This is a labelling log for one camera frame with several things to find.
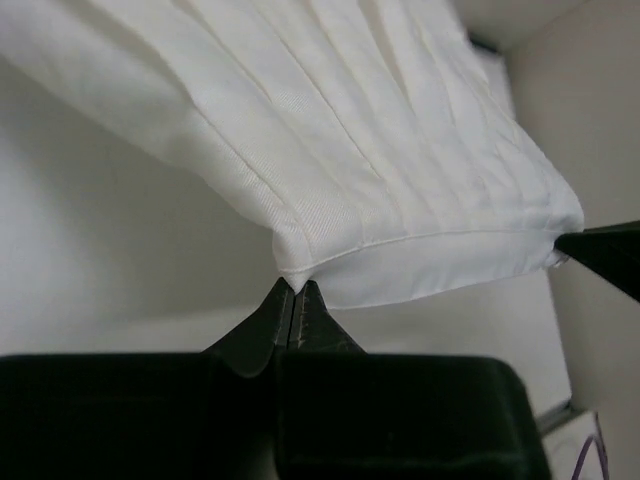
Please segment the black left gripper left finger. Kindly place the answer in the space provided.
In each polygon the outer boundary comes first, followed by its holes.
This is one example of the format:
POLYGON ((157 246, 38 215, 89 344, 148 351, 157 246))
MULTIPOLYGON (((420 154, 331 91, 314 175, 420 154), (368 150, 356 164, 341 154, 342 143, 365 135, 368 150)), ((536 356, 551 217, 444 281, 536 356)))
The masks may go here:
POLYGON ((29 354, 1 360, 5 479, 205 479, 272 424, 272 362, 294 294, 198 352, 29 354))

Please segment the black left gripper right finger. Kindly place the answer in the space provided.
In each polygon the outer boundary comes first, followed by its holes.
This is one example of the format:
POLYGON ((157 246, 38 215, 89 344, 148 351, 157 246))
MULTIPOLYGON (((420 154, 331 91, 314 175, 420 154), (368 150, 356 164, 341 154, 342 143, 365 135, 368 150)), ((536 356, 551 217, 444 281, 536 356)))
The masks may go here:
POLYGON ((482 356, 363 351, 320 289, 296 295, 275 357, 282 479, 547 479, 526 387, 482 356))

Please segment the white pleated skirt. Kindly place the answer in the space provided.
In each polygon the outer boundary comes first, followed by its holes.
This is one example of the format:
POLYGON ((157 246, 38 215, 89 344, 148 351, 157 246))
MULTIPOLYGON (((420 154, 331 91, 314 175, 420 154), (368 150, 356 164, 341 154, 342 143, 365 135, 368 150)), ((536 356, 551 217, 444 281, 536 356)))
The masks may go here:
POLYGON ((548 268, 584 227, 446 1, 5 1, 1 55, 201 176, 333 308, 548 268))

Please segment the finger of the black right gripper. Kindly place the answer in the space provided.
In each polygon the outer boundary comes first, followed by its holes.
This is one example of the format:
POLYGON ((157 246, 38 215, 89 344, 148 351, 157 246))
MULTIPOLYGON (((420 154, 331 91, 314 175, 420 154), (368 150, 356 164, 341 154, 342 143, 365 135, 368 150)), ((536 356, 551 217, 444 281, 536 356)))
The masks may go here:
POLYGON ((554 247, 639 301, 639 235, 639 221, 633 221, 563 234, 554 247))

